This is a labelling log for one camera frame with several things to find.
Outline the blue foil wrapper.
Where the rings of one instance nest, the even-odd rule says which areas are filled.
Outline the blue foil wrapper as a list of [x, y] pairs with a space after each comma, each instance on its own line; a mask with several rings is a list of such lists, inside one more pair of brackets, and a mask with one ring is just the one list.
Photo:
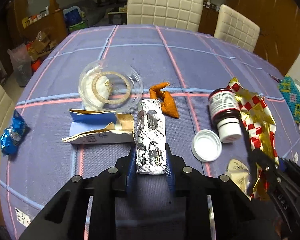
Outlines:
[[28, 132], [28, 126], [23, 117], [14, 110], [10, 125], [0, 135], [0, 150], [3, 156], [17, 153], [20, 143]]

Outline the white tissue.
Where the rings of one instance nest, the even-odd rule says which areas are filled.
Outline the white tissue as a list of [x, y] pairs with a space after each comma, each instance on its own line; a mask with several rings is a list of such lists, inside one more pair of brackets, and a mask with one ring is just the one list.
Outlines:
[[89, 63], [79, 76], [78, 93], [83, 107], [89, 111], [102, 111], [105, 102], [100, 98], [108, 100], [112, 91], [112, 85], [106, 75], [95, 77], [103, 71], [103, 62], [94, 61]]

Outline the orange peel piece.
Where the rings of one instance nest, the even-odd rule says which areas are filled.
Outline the orange peel piece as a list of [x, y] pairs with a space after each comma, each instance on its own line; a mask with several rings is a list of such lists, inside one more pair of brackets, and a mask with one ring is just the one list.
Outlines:
[[161, 100], [162, 113], [175, 119], [179, 119], [179, 112], [176, 107], [175, 101], [169, 91], [162, 91], [164, 88], [170, 86], [168, 82], [162, 82], [157, 85], [153, 85], [149, 89], [150, 99]]

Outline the white bottle cap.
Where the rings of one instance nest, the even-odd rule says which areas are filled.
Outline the white bottle cap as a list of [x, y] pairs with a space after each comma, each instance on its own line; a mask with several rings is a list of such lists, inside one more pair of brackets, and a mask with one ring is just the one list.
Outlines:
[[209, 163], [220, 157], [222, 143], [216, 133], [209, 129], [202, 129], [194, 136], [191, 150], [199, 161]]

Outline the wooden partition counter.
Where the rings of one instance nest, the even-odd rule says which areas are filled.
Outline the wooden partition counter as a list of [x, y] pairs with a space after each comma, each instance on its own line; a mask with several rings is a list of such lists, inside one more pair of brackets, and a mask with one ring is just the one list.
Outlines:
[[56, 40], [57, 43], [62, 42], [68, 36], [63, 10], [58, 9], [56, 12], [39, 19], [25, 29], [22, 28], [21, 35], [28, 40], [34, 40], [39, 31], [47, 34], [52, 41]]

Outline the silver pill blister pack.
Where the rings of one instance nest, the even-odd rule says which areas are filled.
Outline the silver pill blister pack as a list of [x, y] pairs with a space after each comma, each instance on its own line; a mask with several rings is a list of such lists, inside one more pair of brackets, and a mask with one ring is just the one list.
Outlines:
[[143, 99], [138, 104], [136, 130], [136, 172], [162, 175], [166, 171], [165, 116], [157, 99]]

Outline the cream chair far right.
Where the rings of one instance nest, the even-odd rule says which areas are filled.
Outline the cream chair far right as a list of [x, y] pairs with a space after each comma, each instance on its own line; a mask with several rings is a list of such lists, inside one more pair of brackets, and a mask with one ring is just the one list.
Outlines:
[[260, 27], [250, 19], [222, 4], [219, 9], [214, 37], [253, 52]]

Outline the cardboard boxes pile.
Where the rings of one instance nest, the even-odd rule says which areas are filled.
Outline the cardboard boxes pile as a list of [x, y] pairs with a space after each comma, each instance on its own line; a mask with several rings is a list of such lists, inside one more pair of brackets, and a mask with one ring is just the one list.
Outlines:
[[48, 55], [55, 46], [57, 46], [57, 41], [51, 40], [50, 36], [43, 31], [39, 31], [36, 38], [26, 44], [28, 54], [33, 62]]

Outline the beaded tissue box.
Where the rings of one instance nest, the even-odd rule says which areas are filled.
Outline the beaded tissue box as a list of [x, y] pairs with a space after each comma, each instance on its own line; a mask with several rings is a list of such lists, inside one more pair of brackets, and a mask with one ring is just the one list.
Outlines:
[[286, 75], [279, 83], [278, 89], [288, 104], [294, 121], [300, 123], [300, 91], [293, 78]]

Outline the grey plastic bag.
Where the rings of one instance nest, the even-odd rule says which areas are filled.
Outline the grey plastic bag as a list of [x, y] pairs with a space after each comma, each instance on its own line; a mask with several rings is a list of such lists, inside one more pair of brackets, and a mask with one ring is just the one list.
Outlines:
[[13, 50], [8, 49], [10, 61], [14, 70], [14, 76], [19, 87], [25, 87], [32, 77], [31, 57], [25, 44], [21, 44]]

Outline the orange bucket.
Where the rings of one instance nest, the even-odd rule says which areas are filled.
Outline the orange bucket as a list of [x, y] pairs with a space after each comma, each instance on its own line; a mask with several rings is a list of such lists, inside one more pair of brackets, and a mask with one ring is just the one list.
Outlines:
[[38, 70], [38, 68], [40, 67], [40, 65], [42, 64], [41, 59], [37, 59], [36, 61], [31, 63], [31, 69], [33, 72], [36, 72]]

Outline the red gold checkered wrapper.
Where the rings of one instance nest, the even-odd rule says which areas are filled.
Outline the red gold checkered wrapper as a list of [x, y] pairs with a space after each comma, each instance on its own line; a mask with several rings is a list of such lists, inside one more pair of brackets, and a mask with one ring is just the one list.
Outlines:
[[[264, 99], [257, 93], [244, 89], [238, 79], [234, 77], [227, 86], [238, 101], [241, 120], [249, 134], [251, 148], [259, 149], [275, 163], [279, 162], [279, 157], [275, 149], [276, 123], [272, 113]], [[258, 178], [249, 199], [269, 200], [267, 194], [268, 184], [262, 176], [262, 168], [257, 164]]]

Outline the brown medicine bottle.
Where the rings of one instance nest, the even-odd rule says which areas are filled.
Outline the brown medicine bottle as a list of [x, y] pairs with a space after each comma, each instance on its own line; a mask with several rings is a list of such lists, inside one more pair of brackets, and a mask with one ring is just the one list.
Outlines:
[[232, 91], [227, 88], [214, 90], [208, 97], [208, 108], [222, 143], [233, 143], [242, 136], [240, 109]]

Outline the torn blue white carton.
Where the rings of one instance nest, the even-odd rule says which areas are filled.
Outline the torn blue white carton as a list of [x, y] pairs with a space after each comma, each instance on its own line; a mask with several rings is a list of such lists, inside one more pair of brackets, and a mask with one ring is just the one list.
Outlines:
[[69, 136], [62, 139], [70, 144], [121, 144], [134, 141], [134, 117], [116, 111], [101, 112], [70, 109], [73, 119]]

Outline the clear plastic round lid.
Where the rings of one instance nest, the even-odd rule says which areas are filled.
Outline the clear plastic round lid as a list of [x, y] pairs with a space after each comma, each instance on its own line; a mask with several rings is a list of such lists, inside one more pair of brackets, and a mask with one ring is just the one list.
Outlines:
[[105, 102], [102, 112], [116, 111], [117, 113], [129, 113], [139, 103], [143, 95], [143, 83], [139, 74], [130, 66], [117, 66], [102, 61], [103, 71], [99, 76], [106, 75], [112, 85], [112, 91]]

